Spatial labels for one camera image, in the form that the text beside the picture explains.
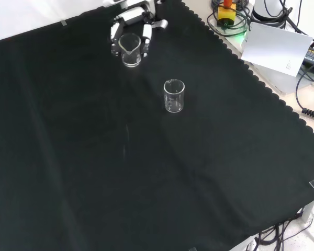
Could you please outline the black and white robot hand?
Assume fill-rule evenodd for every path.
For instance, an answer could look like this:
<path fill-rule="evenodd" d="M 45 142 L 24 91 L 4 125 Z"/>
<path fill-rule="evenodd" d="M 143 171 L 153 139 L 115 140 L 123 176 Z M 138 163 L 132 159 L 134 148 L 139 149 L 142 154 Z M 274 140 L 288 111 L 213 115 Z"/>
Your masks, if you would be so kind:
<path fill-rule="evenodd" d="M 121 13 L 113 18 L 113 25 L 110 29 L 111 53 L 114 56 L 120 55 L 119 39 L 123 34 L 124 27 L 143 22 L 143 56 L 148 56 L 150 42 L 152 40 L 153 29 L 166 29 L 168 21 L 158 20 L 156 15 L 156 5 L 163 1 L 103 1 L 105 8 L 118 5 Z"/>

